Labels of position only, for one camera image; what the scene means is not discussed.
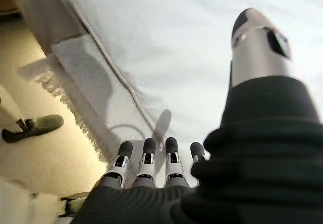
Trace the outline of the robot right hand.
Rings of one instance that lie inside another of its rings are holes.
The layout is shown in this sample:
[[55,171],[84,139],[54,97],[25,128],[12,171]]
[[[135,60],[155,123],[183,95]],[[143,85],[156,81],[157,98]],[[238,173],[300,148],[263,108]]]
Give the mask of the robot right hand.
[[125,142],[72,223],[322,223],[322,124],[287,38],[248,8],[235,21],[231,47],[220,127],[191,145],[199,185],[188,186],[169,138],[166,184],[154,187],[155,147],[147,139],[143,173],[123,189],[132,153]]

